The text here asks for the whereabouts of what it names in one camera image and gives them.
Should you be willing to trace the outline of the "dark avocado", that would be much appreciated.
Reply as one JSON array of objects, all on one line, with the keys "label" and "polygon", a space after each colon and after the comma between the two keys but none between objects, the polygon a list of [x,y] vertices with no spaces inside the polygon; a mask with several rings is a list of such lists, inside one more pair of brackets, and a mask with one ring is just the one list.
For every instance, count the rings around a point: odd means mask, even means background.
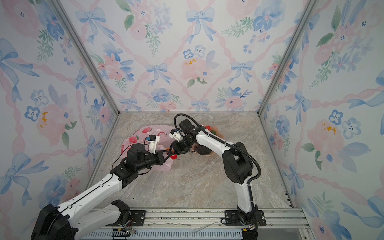
[{"label": "dark avocado", "polygon": [[201,145],[198,145],[197,147],[195,147],[195,150],[199,155],[204,155],[204,156],[210,155],[212,152],[209,148]]}]

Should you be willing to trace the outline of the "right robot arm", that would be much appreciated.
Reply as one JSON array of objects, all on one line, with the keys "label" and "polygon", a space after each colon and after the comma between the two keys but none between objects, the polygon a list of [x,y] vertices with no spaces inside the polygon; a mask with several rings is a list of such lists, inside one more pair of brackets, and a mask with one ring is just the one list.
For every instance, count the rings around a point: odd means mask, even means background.
[{"label": "right robot arm", "polygon": [[223,160],[227,178],[235,184],[238,196],[238,214],[244,226],[257,225],[257,207],[254,202],[251,182],[261,175],[261,167],[241,142],[231,143],[213,134],[206,127],[186,114],[174,117],[175,128],[170,137],[175,141],[170,146],[173,155],[193,152],[193,147],[214,152]]}]

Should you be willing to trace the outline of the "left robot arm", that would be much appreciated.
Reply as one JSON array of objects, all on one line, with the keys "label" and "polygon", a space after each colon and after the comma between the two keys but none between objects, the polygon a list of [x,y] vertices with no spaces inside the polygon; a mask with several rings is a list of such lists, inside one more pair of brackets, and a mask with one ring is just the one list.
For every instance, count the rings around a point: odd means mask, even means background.
[{"label": "left robot arm", "polygon": [[155,150],[145,144],[128,148],[127,156],[98,183],[80,195],[58,205],[48,204],[38,216],[32,240],[79,240],[85,235],[110,224],[129,225],[134,217],[131,208],[121,200],[115,200],[105,208],[91,212],[96,205],[112,194],[127,187],[141,173],[153,166],[160,166],[179,152]]}]

